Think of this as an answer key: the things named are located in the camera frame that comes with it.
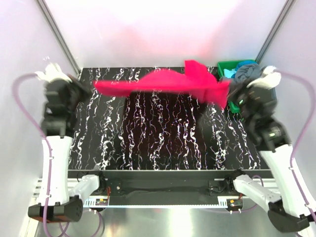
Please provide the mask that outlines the red t shirt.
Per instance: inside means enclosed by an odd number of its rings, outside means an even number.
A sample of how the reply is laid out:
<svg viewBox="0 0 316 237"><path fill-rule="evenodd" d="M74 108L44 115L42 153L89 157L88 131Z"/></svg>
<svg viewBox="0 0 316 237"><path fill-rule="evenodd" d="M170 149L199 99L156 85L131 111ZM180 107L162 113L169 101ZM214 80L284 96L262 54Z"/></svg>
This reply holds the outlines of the red t shirt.
<svg viewBox="0 0 316 237"><path fill-rule="evenodd" d="M135 91L191 94L202 103L214 103L225 108L230 81L218 82L205 65L187 60L184 73L160 69L146 74L138 81L100 80L94 81L93 85L99 93L107 96L125 97Z"/></svg>

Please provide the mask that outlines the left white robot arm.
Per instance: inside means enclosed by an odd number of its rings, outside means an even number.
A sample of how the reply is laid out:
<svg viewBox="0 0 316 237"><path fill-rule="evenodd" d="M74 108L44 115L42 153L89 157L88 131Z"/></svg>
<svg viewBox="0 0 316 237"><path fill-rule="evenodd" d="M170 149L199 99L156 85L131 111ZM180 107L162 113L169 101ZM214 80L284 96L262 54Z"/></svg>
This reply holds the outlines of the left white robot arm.
<svg viewBox="0 0 316 237"><path fill-rule="evenodd" d="M83 203L94 193L107 188L98 175L87 174L68 189L68 162L76 124L75 110L90 96L90 90L76 79L55 76L45 87L41 131L44 134L42 182L37 204L28 208L28 216L40 222L77 222Z"/></svg>

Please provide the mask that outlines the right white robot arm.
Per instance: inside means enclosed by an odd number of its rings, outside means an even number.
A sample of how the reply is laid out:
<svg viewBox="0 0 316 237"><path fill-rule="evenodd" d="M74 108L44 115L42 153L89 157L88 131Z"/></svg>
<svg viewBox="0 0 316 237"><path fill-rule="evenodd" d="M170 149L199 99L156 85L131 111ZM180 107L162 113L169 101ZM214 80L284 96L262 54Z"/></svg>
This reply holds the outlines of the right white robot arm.
<svg viewBox="0 0 316 237"><path fill-rule="evenodd" d="M314 237L310 223L316 209L307 203L297 184L300 172L292 156L294 149L286 129L273 117L277 100L272 90L235 83L228 99L239 105L248 138L269 166L279 193L256 183L241 170L224 183L225 192L231 196L246 195L267 213L278 231Z"/></svg>

